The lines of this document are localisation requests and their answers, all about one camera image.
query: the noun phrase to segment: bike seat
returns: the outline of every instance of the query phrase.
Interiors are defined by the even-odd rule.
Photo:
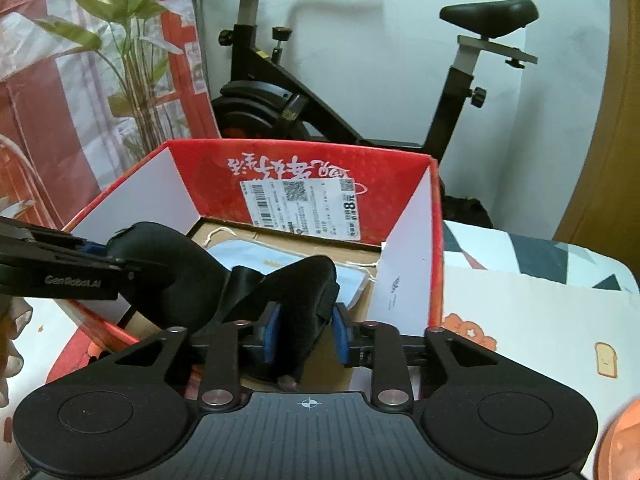
[[[483,38],[500,38],[523,28],[538,18],[538,8],[531,0],[504,0],[443,7],[440,19]]]

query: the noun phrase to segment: chinese characters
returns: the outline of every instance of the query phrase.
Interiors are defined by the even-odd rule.
[[[296,180],[304,178],[343,178],[347,177],[349,170],[331,164],[328,160],[312,160],[303,162],[298,160],[297,155],[293,155],[291,160],[285,162],[283,159],[271,160],[265,155],[258,157],[255,153],[241,153],[242,158],[230,158],[227,165],[236,176],[240,174],[255,173],[255,177],[262,179],[292,178]]]

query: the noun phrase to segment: white wall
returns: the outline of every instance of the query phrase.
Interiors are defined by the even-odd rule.
[[[584,164],[606,76],[609,0],[534,0],[511,145],[491,211],[497,228],[551,238]]]
[[[446,5],[485,0],[261,0],[258,44],[270,52],[271,27],[294,29],[283,65],[364,137],[423,142],[456,53],[461,29],[438,18]],[[215,94],[229,77],[230,50],[218,46],[238,0],[204,0],[209,79]],[[524,31],[502,38],[524,46]],[[533,72],[535,67],[527,68]],[[482,54],[475,83],[488,91],[467,105],[442,165],[447,192],[491,207],[518,102],[521,71]]]

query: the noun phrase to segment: white paper label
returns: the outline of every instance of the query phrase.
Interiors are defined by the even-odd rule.
[[[360,240],[352,178],[270,178],[245,180],[240,186],[255,226],[333,240]]]

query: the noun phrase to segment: qr code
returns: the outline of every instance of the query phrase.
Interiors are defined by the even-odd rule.
[[[355,191],[355,187],[353,185],[352,178],[341,178],[340,179],[340,191]]]
[[[287,202],[309,202],[303,180],[289,180],[282,183]]]

